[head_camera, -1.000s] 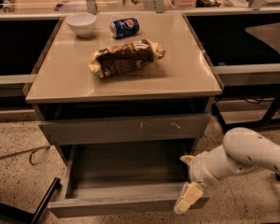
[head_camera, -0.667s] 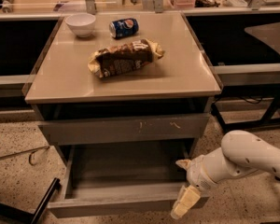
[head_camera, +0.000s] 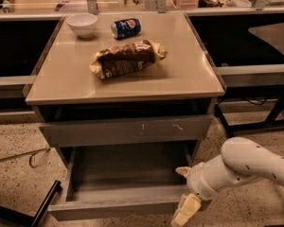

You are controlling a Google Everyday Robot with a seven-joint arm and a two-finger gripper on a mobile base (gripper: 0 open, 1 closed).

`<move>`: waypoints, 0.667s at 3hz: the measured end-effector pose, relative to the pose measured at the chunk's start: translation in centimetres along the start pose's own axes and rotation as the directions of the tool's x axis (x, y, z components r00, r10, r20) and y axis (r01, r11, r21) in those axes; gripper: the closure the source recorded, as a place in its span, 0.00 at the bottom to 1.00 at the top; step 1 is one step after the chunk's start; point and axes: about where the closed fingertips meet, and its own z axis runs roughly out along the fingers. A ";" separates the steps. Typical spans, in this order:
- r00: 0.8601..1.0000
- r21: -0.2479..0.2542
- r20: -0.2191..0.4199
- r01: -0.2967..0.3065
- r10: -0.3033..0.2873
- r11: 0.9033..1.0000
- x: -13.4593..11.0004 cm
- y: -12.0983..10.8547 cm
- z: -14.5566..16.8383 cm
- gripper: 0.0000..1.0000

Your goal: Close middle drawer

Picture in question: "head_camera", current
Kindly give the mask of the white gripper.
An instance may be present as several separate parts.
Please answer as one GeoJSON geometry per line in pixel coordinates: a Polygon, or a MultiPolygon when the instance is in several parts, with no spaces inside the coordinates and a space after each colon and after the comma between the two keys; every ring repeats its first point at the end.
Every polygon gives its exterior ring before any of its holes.
{"type": "Polygon", "coordinates": [[[220,175],[214,161],[201,162],[194,167],[180,166],[175,171],[187,177],[186,185],[192,194],[183,195],[172,217],[172,227],[183,227],[201,207],[201,201],[217,197],[220,175]]]}

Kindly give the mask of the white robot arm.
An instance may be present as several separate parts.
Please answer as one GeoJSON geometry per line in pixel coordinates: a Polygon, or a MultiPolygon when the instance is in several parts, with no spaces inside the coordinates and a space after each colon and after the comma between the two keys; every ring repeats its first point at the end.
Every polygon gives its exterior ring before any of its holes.
{"type": "Polygon", "coordinates": [[[171,226],[183,227],[201,208],[203,201],[214,200],[220,191],[269,179],[284,187],[284,157],[243,137],[222,144],[221,154],[207,162],[176,168],[186,178],[190,193],[183,195],[171,226]]]}

